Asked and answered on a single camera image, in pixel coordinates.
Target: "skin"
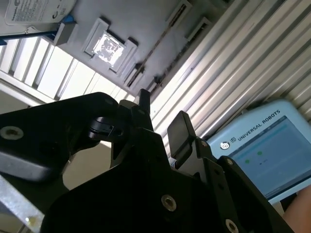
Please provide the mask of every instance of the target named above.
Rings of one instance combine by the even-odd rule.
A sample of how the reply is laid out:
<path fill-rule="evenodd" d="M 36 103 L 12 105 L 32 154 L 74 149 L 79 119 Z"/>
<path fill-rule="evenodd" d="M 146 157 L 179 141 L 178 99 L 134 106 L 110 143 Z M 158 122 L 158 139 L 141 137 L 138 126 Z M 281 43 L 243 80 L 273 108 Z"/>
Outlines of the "skin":
<path fill-rule="evenodd" d="M 283 218 L 295 233 L 311 233 L 311 186 L 298 193 Z"/>

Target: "corrugated metal panel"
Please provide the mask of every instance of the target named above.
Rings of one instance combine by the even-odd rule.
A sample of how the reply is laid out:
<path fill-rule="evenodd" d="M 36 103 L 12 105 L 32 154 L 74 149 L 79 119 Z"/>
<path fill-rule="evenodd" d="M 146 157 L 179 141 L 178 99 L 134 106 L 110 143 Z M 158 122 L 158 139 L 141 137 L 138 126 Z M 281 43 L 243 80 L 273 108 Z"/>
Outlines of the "corrugated metal panel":
<path fill-rule="evenodd" d="M 311 120 L 310 0 L 235 0 L 152 104 L 155 130 L 180 111 L 191 117 L 198 136 L 211 135 L 256 101 L 288 98 Z"/>
<path fill-rule="evenodd" d="M 1 47 L 0 78 L 0 88 L 30 105 L 95 91 L 134 99 L 40 38 Z M 167 127 L 180 110 L 189 113 L 200 137 L 215 133 L 250 104 L 271 98 L 289 99 L 311 121 L 310 0 L 233 1 L 155 93 L 151 117 L 168 153 Z"/>

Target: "touchscreen display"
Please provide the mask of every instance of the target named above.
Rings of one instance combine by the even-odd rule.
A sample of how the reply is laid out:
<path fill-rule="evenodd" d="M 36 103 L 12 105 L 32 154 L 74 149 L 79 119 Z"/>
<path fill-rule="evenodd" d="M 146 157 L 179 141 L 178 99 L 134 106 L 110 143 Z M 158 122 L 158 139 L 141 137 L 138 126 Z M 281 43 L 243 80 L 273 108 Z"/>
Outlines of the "touchscreen display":
<path fill-rule="evenodd" d="M 311 144 L 286 116 L 229 156 L 267 199 L 311 176 Z"/>

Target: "sticker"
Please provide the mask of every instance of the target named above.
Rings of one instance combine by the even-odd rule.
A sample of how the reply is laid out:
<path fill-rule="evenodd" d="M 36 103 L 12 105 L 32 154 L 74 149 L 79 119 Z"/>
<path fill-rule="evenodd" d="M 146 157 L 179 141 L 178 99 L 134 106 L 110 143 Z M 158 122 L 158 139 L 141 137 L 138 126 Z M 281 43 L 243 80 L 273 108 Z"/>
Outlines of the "sticker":
<path fill-rule="evenodd" d="M 76 0 L 10 0 L 5 23 L 38 24 L 58 23 L 75 5 Z"/>

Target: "screw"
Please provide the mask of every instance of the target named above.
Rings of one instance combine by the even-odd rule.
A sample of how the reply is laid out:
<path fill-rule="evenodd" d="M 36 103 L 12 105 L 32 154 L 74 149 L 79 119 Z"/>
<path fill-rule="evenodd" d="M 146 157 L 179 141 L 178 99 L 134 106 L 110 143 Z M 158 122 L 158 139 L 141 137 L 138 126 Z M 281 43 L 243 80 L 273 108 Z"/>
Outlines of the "screw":
<path fill-rule="evenodd" d="M 239 233 L 239 229 L 238 229 L 237 225 L 235 225 L 235 223 L 231 219 L 226 219 L 225 225 L 227 226 L 228 230 L 231 233 Z"/>
<path fill-rule="evenodd" d="M 174 198 L 172 198 L 170 195 L 163 195 L 161 198 L 161 202 L 165 209 L 167 209 L 168 211 L 173 212 L 177 208 Z"/>
<path fill-rule="evenodd" d="M 25 218 L 25 220 L 26 220 L 26 223 L 28 226 L 33 227 L 35 225 L 35 222 L 36 222 L 36 217 L 34 217 L 34 216 L 27 217 L 27 218 Z"/>
<path fill-rule="evenodd" d="M 201 144 L 204 146 L 204 147 L 207 147 L 207 143 L 205 141 L 201 141 Z"/>
<path fill-rule="evenodd" d="M 19 127 L 5 126 L 0 130 L 0 136 L 6 140 L 19 140 L 24 136 L 24 132 Z"/>
<path fill-rule="evenodd" d="M 233 165 L 233 162 L 232 162 L 230 159 L 227 159 L 227 163 L 228 163 L 229 165 Z"/>

